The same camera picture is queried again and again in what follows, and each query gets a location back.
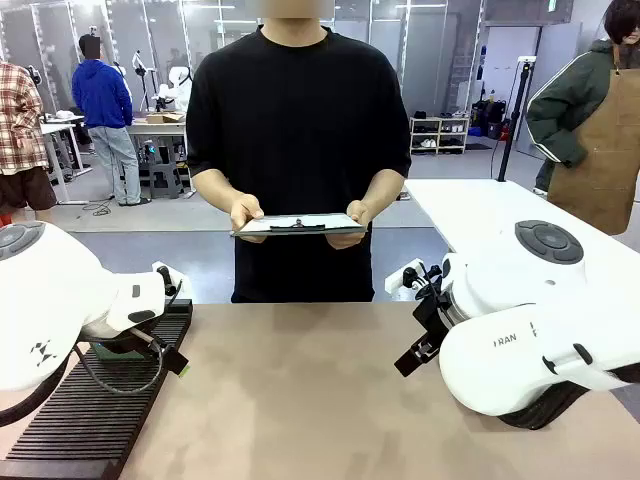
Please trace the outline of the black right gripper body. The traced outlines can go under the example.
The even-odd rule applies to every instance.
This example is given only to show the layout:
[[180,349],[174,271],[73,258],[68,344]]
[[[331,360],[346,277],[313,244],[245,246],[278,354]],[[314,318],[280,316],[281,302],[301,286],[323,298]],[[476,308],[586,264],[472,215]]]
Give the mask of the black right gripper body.
[[448,334],[451,323],[447,311],[451,307],[448,293],[422,288],[416,295],[420,301],[413,312],[414,318],[424,328],[424,335],[416,341],[418,350],[438,350]]

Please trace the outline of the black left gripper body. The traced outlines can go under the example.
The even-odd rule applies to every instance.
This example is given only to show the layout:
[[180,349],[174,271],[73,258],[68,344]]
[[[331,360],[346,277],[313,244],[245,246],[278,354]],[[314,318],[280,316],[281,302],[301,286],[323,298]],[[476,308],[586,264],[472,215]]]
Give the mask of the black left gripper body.
[[113,338],[89,336],[91,351],[101,361],[153,360],[153,340],[150,333],[138,328],[121,332]]

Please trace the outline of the person's left hand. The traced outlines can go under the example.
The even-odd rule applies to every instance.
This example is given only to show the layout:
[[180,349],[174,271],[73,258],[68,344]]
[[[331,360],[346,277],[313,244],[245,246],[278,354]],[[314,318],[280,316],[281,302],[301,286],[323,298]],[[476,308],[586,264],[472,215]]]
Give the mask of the person's left hand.
[[363,226],[364,231],[348,234],[327,234],[326,240],[335,250],[344,250],[358,245],[364,239],[368,231],[369,223],[371,222],[371,214],[364,201],[352,201],[347,207],[346,214],[353,221]]

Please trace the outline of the person's right hand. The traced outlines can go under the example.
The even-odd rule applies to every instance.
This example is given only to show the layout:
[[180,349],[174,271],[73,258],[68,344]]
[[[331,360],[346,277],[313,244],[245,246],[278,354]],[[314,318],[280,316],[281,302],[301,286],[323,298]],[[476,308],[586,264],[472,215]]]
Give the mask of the person's right hand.
[[251,220],[262,219],[264,212],[258,199],[251,194],[235,192],[231,203],[230,218],[232,231],[240,232]]

